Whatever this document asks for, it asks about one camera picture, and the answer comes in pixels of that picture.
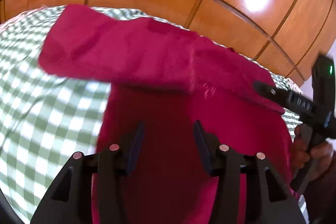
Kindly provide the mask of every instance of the screw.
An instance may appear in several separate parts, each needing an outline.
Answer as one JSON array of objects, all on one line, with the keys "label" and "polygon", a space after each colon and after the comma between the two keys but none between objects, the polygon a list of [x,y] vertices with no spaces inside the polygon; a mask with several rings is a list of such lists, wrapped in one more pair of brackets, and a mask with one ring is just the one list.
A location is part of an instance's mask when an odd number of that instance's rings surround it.
[{"label": "screw", "polygon": [[226,144],[221,144],[219,146],[219,149],[223,152],[227,152],[227,151],[229,151],[230,148]]},{"label": "screw", "polygon": [[110,145],[110,150],[111,151],[117,151],[119,150],[120,146],[118,144],[112,144]]},{"label": "screw", "polygon": [[260,159],[260,160],[264,160],[266,158],[266,156],[263,152],[258,152],[257,153],[257,158]]},{"label": "screw", "polygon": [[76,152],[72,155],[72,157],[75,159],[75,160],[78,160],[82,157],[82,153],[81,152]]}]

